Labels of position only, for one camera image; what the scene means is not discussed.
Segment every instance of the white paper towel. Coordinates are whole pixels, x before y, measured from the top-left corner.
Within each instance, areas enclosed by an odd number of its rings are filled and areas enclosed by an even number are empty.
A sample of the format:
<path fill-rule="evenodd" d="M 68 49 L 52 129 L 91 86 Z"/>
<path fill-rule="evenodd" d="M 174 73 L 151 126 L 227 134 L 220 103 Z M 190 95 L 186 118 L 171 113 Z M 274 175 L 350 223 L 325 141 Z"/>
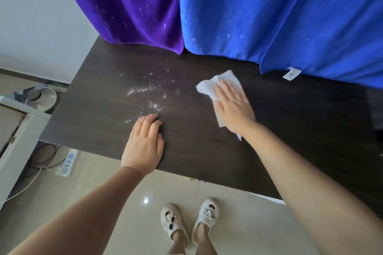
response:
<path fill-rule="evenodd" d="M 196 88 L 199 93 L 208 95 L 212 100 L 218 101 L 218 97 L 216 95 L 216 92 L 214 90 L 214 85 L 219 83 L 219 79 L 226 80 L 232 82 L 233 86 L 239 91 L 241 88 L 241 83 L 237 79 L 237 77 L 234 75 L 232 70 L 228 70 L 227 72 L 224 72 L 223 74 L 214 76 L 210 80 L 204 80 L 200 82 Z M 219 117 L 218 113 L 215 112 L 217 121 L 218 121 L 218 126 L 219 127 L 224 127 L 226 126 L 225 123 L 222 121 L 222 119 Z M 237 134 L 237 137 L 239 140 L 242 139 L 242 136 Z"/>

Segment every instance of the slipper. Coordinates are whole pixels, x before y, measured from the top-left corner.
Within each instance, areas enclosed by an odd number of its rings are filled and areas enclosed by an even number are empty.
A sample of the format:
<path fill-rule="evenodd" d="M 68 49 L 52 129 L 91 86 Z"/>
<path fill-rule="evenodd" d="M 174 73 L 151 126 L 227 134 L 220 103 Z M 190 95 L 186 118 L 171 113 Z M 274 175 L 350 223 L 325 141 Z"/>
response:
<path fill-rule="evenodd" d="M 213 199 L 206 199 L 199 210 L 198 219 L 195 221 L 193 231 L 191 233 L 191 239 L 194 244 L 198 245 L 198 243 L 195 241 L 195 235 L 197 232 L 198 224 L 206 224 L 209 226 L 209 234 L 214 226 L 214 224 L 217 222 L 219 217 L 219 206 L 217 202 Z"/>
<path fill-rule="evenodd" d="M 179 210 L 177 207 L 173 204 L 168 204 L 165 206 L 161 211 L 161 224 L 168 236 L 170 237 L 170 240 L 173 241 L 172 234 L 176 230 L 183 230 L 186 238 L 186 247 L 189 246 L 189 235 L 186 231 L 186 228 L 184 224 L 182 224 L 182 218 Z"/>

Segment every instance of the forearm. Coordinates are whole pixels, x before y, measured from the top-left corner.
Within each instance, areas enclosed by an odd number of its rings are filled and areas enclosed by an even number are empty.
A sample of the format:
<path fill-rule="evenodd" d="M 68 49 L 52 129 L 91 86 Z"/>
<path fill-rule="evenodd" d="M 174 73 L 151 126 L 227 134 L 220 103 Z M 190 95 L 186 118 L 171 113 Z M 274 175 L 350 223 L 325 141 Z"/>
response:
<path fill-rule="evenodd" d="M 382 221 L 350 192 L 266 127 L 254 123 L 244 137 L 286 204 L 322 251 L 374 254 L 383 248 Z"/>
<path fill-rule="evenodd" d="M 103 254 L 127 198 L 143 179 L 122 167 L 103 185 L 42 226 L 10 255 Z"/>

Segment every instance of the hand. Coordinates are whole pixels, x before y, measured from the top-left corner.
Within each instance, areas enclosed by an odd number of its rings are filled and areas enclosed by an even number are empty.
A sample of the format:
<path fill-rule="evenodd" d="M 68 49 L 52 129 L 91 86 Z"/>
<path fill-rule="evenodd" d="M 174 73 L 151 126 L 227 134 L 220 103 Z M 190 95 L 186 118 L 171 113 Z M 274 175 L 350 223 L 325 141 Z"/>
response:
<path fill-rule="evenodd" d="M 242 87 L 238 92 L 231 82 L 219 80 L 221 86 L 214 85 L 219 101 L 213 101 L 214 109 L 234 133 L 244 135 L 246 128 L 256 121 L 253 109 Z"/>
<path fill-rule="evenodd" d="M 121 158 L 121 166 L 137 169 L 143 176 L 153 172 L 160 162 L 165 141 L 158 128 L 162 122 L 158 114 L 138 118 Z"/>

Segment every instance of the purple towel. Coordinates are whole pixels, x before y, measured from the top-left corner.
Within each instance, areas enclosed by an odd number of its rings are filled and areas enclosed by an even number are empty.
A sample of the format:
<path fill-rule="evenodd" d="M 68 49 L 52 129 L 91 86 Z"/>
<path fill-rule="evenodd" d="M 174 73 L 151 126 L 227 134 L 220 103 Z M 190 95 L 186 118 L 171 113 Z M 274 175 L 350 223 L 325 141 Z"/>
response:
<path fill-rule="evenodd" d="M 110 43 L 153 45 L 177 54 L 184 48 L 179 0 L 76 2 L 102 38 Z"/>

